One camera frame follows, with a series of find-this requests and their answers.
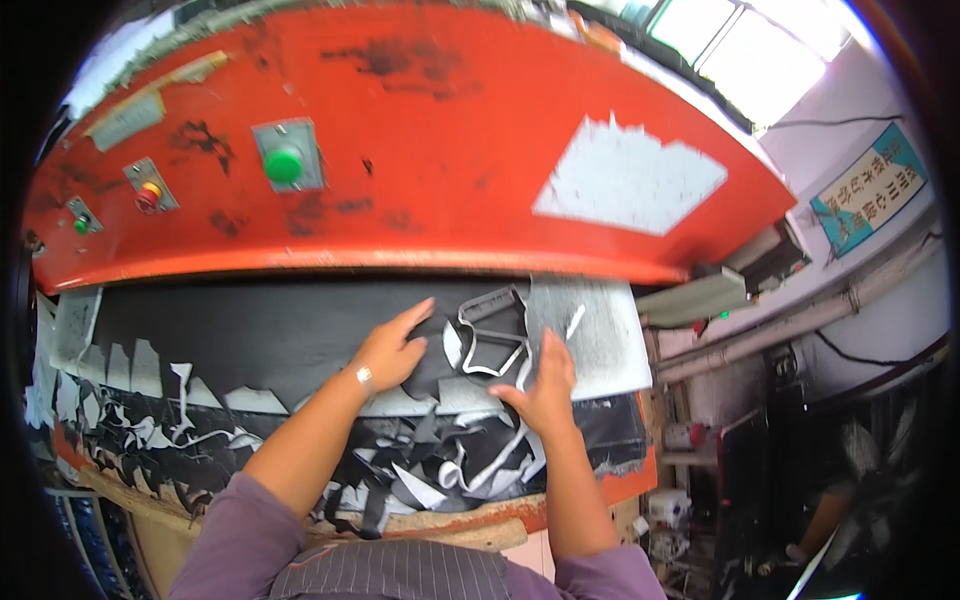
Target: white pipe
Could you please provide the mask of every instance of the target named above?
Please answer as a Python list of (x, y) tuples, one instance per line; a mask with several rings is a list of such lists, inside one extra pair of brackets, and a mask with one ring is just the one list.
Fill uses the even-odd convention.
[(687, 360), (683, 360), (682, 356), (673, 357), (663, 361), (666, 364), (662, 367), (654, 365), (657, 381), (675, 383), (702, 372), (725, 367), (745, 356), (854, 315), (863, 306), (897, 287), (942, 246), (939, 241), (924, 236), (921, 241), (871, 271), (860, 281), (852, 283), (842, 294), (817, 302), (804, 312), (760, 327), (754, 334), (726, 344), (721, 343), (720, 348), (706, 354)]

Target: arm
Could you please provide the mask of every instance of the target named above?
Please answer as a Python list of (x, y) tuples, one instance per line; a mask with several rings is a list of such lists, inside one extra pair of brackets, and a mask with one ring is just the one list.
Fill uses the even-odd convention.
[(490, 393), (509, 402), (543, 440), (546, 451), (546, 519), (554, 562), (585, 557), (619, 545), (600, 485), (573, 421), (570, 391), (577, 379), (560, 337), (546, 329), (537, 383), (524, 394), (510, 386)]
[[(204, 528), (170, 588), (171, 600), (254, 598), (301, 552), (303, 518), (316, 505), (370, 392), (399, 385), (426, 350), (407, 335), (433, 312), (425, 300), (380, 325), (342, 373), (324, 386), (233, 475), (204, 517)], [(362, 383), (357, 373), (369, 370)]]
[[(573, 421), (573, 359), (549, 329), (543, 332), (541, 348), (537, 383), (528, 394), (510, 386), (491, 386), (489, 393), (513, 405), (543, 440), (546, 520), (557, 563), (556, 585), (577, 600), (666, 600), (643, 550), (619, 544), (584, 437)], [(515, 582), (529, 589), (546, 584), (531, 575), (517, 567)]]
[[(307, 516), (340, 462), (350, 426), (370, 391), (399, 385), (423, 357), (426, 339), (408, 343), (407, 336), (431, 314), (432, 298), (374, 329), (350, 364), (284, 422), (243, 471), (298, 518)], [(366, 385), (358, 378), (364, 368), (372, 378)]]

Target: striped apron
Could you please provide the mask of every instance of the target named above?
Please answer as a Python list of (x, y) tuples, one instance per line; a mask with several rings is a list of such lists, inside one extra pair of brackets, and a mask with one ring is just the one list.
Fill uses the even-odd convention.
[(397, 600), (509, 600), (499, 553), (436, 541), (342, 543), (299, 554), (276, 576), (272, 600), (306, 593), (382, 595)]

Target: green button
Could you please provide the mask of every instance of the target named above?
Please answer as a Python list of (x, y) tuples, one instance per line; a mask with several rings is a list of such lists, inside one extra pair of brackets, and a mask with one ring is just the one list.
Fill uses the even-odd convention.
[(263, 159), (263, 172), (270, 181), (293, 183), (303, 174), (303, 161), (294, 150), (286, 148), (272, 150)]
[(88, 226), (86, 222), (86, 217), (80, 217), (73, 222), (73, 229), (77, 231), (80, 235), (86, 235)]

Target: right hand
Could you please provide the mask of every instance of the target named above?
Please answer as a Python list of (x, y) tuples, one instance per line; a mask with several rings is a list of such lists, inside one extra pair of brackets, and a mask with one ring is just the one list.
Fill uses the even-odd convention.
[(487, 393), (513, 406), (520, 418), (545, 441), (577, 431), (570, 392), (577, 383), (573, 358), (563, 340), (549, 328), (543, 331), (537, 382), (524, 394), (509, 385), (492, 385)]

